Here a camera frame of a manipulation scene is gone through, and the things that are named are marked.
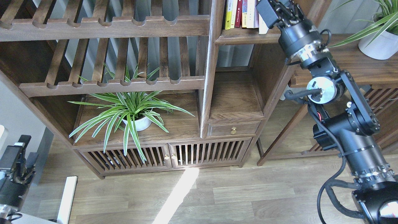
red wire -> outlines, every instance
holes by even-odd
[[[318,118],[319,118],[319,121],[322,121],[322,116],[321,116],[321,113],[320,113],[320,112],[318,112],[318,111],[317,111],[317,113],[318,113]]]

wooden floor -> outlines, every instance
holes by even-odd
[[[296,108],[298,105],[291,102],[278,104],[261,135],[265,149]],[[278,153],[309,149],[313,123],[305,118]],[[55,139],[40,184],[30,188],[22,212],[56,219],[65,179],[77,175],[71,224],[320,223],[316,196],[324,181],[339,169],[341,159],[319,156],[271,160],[257,167],[258,159],[258,151],[253,149],[243,168],[200,169],[197,177],[197,170],[180,170],[100,180]],[[398,155],[387,155],[386,159],[398,170]],[[352,181],[347,170],[340,179]],[[335,192],[343,205],[355,209],[350,190]],[[322,209],[328,224],[363,223],[340,214],[325,193]]]

drawer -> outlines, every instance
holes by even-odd
[[[227,123],[227,124],[209,124],[209,130],[207,132],[207,136],[254,134],[257,131],[259,125],[260,121]]]

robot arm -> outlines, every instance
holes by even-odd
[[[329,40],[323,43],[321,34],[327,31],[330,39],[330,31],[319,33],[292,0],[285,4],[261,0],[257,10],[269,28],[277,26],[280,29],[279,44],[286,56],[296,61],[292,64],[300,63],[313,78],[307,90],[297,94],[287,92],[286,98],[308,104],[309,113],[317,122],[313,128],[314,138],[324,150],[337,148],[343,159],[341,169],[325,182],[318,195],[322,223],[325,221],[320,212],[320,196],[324,189],[336,209],[344,215],[363,219],[369,224],[397,223],[398,182],[372,136],[380,131],[380,124],[350,73],[338,67],[326,48]],[[345,91],[351,94],[345,112],[329,117],[323,104],[335,101]],[[307,96],[308,101],[298,99],[301,96]],[[335,179],[344,170],[345,163],[355,177],[354,183]],[[332,187],[354,189],[352,197],[359,211],[343,207]]]

red book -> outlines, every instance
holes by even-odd
[[[241,20],[242,20],[242,0],[238,0],[238,6],[236,7],[235,27],[240,27]]]

